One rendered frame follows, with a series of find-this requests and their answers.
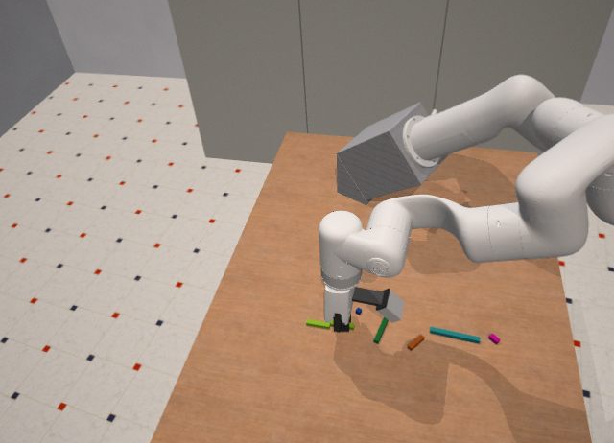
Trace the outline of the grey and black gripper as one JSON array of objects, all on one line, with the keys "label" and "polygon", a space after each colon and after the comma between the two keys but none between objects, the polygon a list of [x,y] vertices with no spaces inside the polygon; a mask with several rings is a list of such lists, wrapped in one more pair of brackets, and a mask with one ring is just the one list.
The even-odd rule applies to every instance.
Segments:
[{"label": "grey and black gripper", "polygon": [[351,323],[351,311],[353,306],[352,297],[355,287],[360,281],[353,287],[347,289],[336,289],[327,285],[323,279],[322,281],[325,284],[324,321],[330,323],[334,318],[334,332],[349,332],[349,323]]}]

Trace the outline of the lime green rod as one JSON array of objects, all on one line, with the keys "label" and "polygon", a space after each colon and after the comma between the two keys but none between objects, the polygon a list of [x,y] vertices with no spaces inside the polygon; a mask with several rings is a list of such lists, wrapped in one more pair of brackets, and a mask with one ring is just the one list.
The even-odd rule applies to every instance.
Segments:
[{"label": "lime green rod", "polygon": [[323,329],[330,329],[330,323],[326,323],[323,321],[317,321],[312,319],[307,319],[306,326],[318,327]]},{"label": "lime green rod", "polygon": [[[334,320],[332,320],[330,322],[330,327],[334,327]],[[349,323],[349,330],[353,330],[354,331],[354,327],[355,327],[354,323]]]}]

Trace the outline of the turquoise rod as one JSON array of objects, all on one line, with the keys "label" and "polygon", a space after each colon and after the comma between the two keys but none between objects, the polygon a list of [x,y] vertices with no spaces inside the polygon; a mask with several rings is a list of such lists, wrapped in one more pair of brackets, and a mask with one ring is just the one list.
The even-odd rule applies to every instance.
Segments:
[{"label": "turquoise rod", "polygon": [[475,336],[470,336],[467,334],[439,329],[436,327],[431,327],[430,334],[435,334],[435,335],[444,336],[448,338],[460,339],[460,340],[469,341],[469,342],[478,343],[478,344],[480,344],[480,341],[481,341],[480,337],[475,337]]}]

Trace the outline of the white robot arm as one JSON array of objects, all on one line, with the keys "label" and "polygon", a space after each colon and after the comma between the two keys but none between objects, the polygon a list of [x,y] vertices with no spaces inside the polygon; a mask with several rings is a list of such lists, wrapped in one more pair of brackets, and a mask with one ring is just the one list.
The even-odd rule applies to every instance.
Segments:
[{"label": "white robot arm", "polygon": [[366,230],[353,213],[331,212],[319,224],[321,277],[327,285],[353,287],[362,269],[398,275],[412,229],[444,229],[458,236],[470,261],[486,263],[580,251],[588,237],[587,204],[614,225],[614,114],[556,98],[526,75],[432,114],[414,116],[403,128],[405,150],[419,167],[433,167],[444,155],[492,140],[503,128],[544,152],[517,177],[518,202],[467,208],[431,195],[391,198],[374,207]]}]

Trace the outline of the orange rod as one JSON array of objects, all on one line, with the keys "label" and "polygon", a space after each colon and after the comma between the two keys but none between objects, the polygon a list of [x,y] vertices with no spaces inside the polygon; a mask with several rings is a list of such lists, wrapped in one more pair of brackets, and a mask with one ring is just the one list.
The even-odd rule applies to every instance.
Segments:
[{"label": "orange rod", "polygon": [[419,335],[415,340],[413,340],[409,345],[408,345],[408,349],[410,351],[414,350],[414,348],[421,343],[424,340],[424,337],[422,335]]}]

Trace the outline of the green flat bar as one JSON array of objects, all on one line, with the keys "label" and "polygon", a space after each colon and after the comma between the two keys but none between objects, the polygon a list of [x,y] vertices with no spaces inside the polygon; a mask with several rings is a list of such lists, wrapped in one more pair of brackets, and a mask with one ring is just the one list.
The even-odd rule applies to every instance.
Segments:
[{"label": "green flat bar", "polygon": [[388,324],[388,320],[384,317],[383,321],[382,321],[382,323],[381,323],[381,325],[379,327],[379,330],[378,330],[378,332],[377,332],[377,334],[375,336],[375,339],[373,341],[374,343],[377,343],[377,344],[379,343],[379,341],[381,339],[381,336],[383,335],[387,324]]}]

